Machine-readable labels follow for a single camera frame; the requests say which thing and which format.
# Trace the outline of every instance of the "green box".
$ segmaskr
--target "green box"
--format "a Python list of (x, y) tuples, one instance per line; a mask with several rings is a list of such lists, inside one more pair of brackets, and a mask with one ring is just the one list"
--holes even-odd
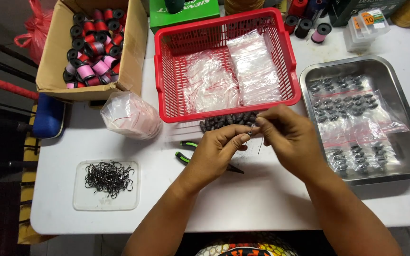
[(330, 23), (334, 27), (346, 26), (349, 19), (363, 9), (380, 8), (385, 18), (390, 18), (406, 0), (331, 0), (328, 11)]
[(164, 0), (150, 0), (149, 15), (150, 28), (154, 34), (163, 27), (208, 20), (220, 16), (218, 0), (192, 0), (186, 2), (183, 10), (176, 14), (167, 12)]

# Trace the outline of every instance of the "orange label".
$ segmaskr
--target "orange label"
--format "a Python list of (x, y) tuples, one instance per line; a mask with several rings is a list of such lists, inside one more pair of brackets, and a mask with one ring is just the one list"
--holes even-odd
[(364, 13), (362, 13), (362, 17), (363, 17), (363, 20), (365, 21), (366, 25), (374, 24), (374, 16), (373, 15), (371, 15), (367, 12), (364, 12)]
[(357, 17), (354, 17), (354, 24), (356, 29), (360, 29), (359, 23), (357, 22)]

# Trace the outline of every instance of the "green pliers handle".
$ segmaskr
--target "green pliers handle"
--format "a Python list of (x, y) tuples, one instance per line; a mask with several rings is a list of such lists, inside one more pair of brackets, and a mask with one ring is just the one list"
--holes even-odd
[[(189, 148), (191, 148), (192, 150), (195, 150), (195, 149), (197, 148), (197, 143), (192, 142), (192, 141), (188, 141), (188, 140), (182, 140), (182, 141), (179, 142), (179, 144), (180, 144), (181, 146), (183, 146), (183, 147), (189, 147)], [(183, 162), (183, 163), (185, 163), (185, 164), (188, 164), (188, 163), (191, 161), (191, 159), (189, 159), (188, 157), (186, 157), (184, 154), (182, 154), (182, 153), (179, 152), (179, 151), (177, 151), (177, 152), (175, 153), (175, 156), (176, 156), (181, 162)], [(229, 165), (229, 166), (227, 167), (227, 171), (236, 172), (236, 173), (241, 173), (241, 174), (244, 174), (244, 173), (245, 173), (244, 171), (242, 171), (242, 170), (236, 168), (236, 167), (233, 166), (233, 165)]]

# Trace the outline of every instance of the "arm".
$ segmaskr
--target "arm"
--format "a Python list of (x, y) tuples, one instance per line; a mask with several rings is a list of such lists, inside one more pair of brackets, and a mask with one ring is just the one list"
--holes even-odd
[(279, 105), (256, 119), (280, 163), (306, 185), (323, 232), (338, 255), (400, 256), (390, 231), (328, 166), (311, 121)]
[(201, 189), (221, 176), (251, 128), (229, 125), (204, 134), (191, 161), (129, 238), (122, 255), (174, 255)]

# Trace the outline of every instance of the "clear plastic container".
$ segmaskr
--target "clear plastic container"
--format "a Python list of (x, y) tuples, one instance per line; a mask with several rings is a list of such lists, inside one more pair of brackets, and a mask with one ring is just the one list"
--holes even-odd
[(375, 38), (365, 38), (362, 30), (357, 23), (357, 16), (353, 16), (349, 19), (348, 24), (343, 31), (345, 38), (346, 50), (348, 52), (366, 50), (374, 42)]
[(357, 23), (363, 37), (368, 39), (374, 39), (390, 31), (389, 23), (379, 8), (359, 11)]

